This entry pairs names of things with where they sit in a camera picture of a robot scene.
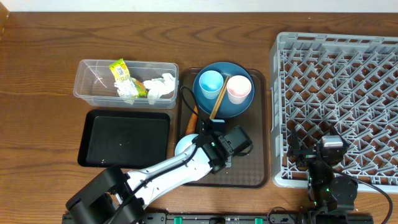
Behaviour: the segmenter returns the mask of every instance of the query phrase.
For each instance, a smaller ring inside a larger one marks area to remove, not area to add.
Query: wood grain
[[[232,61],[269,81],[269,50],[282,31],[398,36],[398,14],[12,12],[0,42],[0,223],[60,223],[66,201],[101,171],[76,161],[92,109],[73,96],[80,60],[175,62],[180,71]],[[179,187],[151,206],[267,213],[309,205],[306,190],[270,181],[259,190]],[[355,206],[375,223],[388,209],[380,194],[360,193]]]

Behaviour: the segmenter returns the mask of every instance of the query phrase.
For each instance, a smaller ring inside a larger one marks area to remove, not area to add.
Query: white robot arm
[[[241,155],[249,146],[252,149],[252,142],[240,126],[226,136],[216,131],[191,134],[177,144],[175,157],[157,165],[126,174],[118,167],[104,170],[66,207],[75,224],[134,223],[155,199],[209,172],[217,173],[226,167],[229,156]],[[119,207],[109,194],[116,196]]]
[[[181,152],[171,159],[167,159],[152,167],[142,170],[131,170],[127,172],[129,179],[127,183],[131,189],[137,188],[143,180],[150,179],[154,175],[176,166],[186,161],[193,153],[195,145],[192,144],[192,139],[197,134],[191,134],[183,138],[176,147],[176,151]],[[170,171],[160,177],[149,182],[146,187],[137,191],[136,197],[141,198],[144,202],[143,208],[145,209],[151,202],[173,190],[174,188],[183,185],[187,182],[196,181],[206,176],[210,171],[209,157],[205,154],[200,147],[197,149],[195,155],[185,166],[181,166],[173,171]]]

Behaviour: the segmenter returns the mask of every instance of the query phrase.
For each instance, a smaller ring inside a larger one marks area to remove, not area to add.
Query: blue plate
[[[235,105],[231,103],[230,100],[228,99],[227,92],[225,93],[223,101],[221,102],[221,106],[220,108],[218,108],[216,118],[232,118],[243,113],[243,111],[249,108],[254,98],[254,84],[248,72],[244,68],[234,63],[217,62],[202,69],[200,73],[197,75],[195,82],[193,83],[193,92],[198,100],[199,107],[204,112],[210,114],[217,101],[217,98],[215,98],[214,100],[209,100],[205,98],[199,86],[200,76],[204,72],[209,70],[220,72],[224,80],[227,76],[242,75],[244,77],[247,77],[251,82],[251,92],[249,93],[248,97],[246,97],[246,99],[243,101],[243,103],[241,103],[240,105]]]

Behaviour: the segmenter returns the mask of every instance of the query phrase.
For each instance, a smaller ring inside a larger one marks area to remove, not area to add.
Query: plastic dish rack
[[[334,126],[351,143],[335,169],[398,192],[398,38],[283,32],[270,75],[276,185],[308,184],[307,170],[286,156],[291,130],[305,147]]]

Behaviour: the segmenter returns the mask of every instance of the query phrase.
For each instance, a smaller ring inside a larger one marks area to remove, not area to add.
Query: plastic cup
[[[226,85],[228,99],[233,104],[241,104],[251,91],[251,82],[242,75],[233,76]]]
[[[209,100],[217,98],[223,84],[223,76],[216,71],[210,70],[204,72],[199,78],[200,89],[203,95]]]

